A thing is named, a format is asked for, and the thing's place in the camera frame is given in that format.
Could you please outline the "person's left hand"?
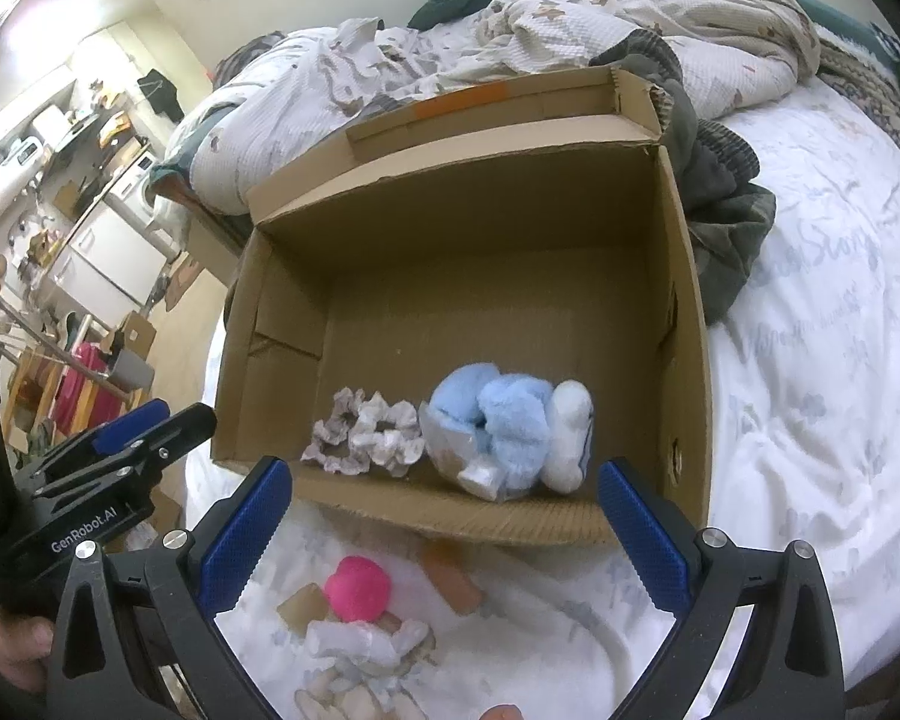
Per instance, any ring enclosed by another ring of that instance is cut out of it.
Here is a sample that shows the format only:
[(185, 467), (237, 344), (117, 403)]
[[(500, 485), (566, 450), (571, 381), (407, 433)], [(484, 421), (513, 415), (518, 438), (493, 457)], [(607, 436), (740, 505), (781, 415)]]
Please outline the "person's left hand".
[(45, 661), (52, 653), (55, 624), (41, 616), (16, 616), (0, 610), (0, 674), (14, 688), (37, 695), (45, 691)]

